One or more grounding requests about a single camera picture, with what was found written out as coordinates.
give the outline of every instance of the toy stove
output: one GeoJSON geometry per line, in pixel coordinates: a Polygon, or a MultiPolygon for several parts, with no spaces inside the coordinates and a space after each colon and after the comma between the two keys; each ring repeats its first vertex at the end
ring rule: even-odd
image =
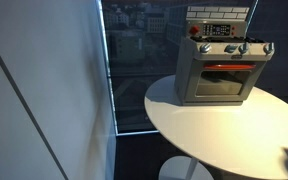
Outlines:
{"type": "Polygon", "coordinates": [[[188,7],[175,92],[182,105],[241,105],[274,44],[246,37],[248,8],[188,7]]]}

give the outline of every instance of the white round table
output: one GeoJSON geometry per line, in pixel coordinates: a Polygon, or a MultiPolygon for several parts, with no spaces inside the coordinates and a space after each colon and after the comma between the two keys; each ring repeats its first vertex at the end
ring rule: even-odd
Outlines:
{"type": "Polygon", "coordinates": [[[241,106],[180,106],[174,77],[158,80],[145,96],[146,112],[167,140],[225,171],[288,179],[288,104],[254,87],[241,106]]]}

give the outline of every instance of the oven handle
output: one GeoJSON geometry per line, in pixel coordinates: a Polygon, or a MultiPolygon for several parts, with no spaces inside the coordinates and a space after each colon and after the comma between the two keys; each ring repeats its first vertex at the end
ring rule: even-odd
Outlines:
{"type": "Polygon", "coordinates": [[[254,69],[256,67],[255,64],[208,64],[204,65],[205,69],[212,70],[246,70],[246,69],[254,69]]]}

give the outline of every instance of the table pedestal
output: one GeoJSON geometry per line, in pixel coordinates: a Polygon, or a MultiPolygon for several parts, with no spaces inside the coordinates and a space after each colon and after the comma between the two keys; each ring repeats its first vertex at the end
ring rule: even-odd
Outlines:
{"type": "Polygon", "coordinates": [[[214,180],[197,159],[175,156],[168,159],[159,173],[159,180],[214,180]]]}

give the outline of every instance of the window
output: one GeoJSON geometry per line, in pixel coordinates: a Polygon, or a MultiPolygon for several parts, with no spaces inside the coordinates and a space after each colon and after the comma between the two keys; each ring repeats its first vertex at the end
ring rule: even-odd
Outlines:
{"type": "MultiPolygon", "coordinates": [[[[199,3],[225,4],[222,0],[102,0],[104,17],[116,17],[105,32],[118,133],[155,130],[145,112],[145,92],[158,79],[175,74],[180,38],[185,35],[187,6],[199,3]],[[136,22],[143,22],[143,27],[139,28],[136,22]]],[[[232,0],[226,5],[251,4],[252,1],[232,0]]]]}

